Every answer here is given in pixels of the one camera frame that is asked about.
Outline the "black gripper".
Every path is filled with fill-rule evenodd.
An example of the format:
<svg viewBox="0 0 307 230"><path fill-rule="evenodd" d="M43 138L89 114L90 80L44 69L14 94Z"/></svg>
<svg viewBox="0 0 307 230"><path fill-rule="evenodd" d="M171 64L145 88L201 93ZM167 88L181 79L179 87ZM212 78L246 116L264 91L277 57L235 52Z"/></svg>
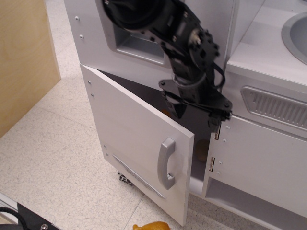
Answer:
<svg viewBox="0 0 307 230"><path fill-rule="evenodd" d="M187 106L193 106L209 114L208 126L216 133L222 122L229 120L232 103L217 89L209 85L205 78L190 85L182 85L175 80L161 80L159 87L170 112L181 119Z"/></svg>

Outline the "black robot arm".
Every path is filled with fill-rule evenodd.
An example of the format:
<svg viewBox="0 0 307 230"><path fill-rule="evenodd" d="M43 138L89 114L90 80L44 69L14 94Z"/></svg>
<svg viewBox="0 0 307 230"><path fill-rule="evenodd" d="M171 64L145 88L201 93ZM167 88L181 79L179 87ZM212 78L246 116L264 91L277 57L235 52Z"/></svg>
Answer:
<svg viewBox="0 0 307 230"><path fill-rule="evenodd" d="M159 87L171 113L181 118L187 106L208 114L210 131L216 133L232 114L232 103L220 93L215 74L224 71L215 63L220 55L212 35L198 17L178 0L106 0L108 18L119 28L148 36L168 56L173 78Z"/></svg>

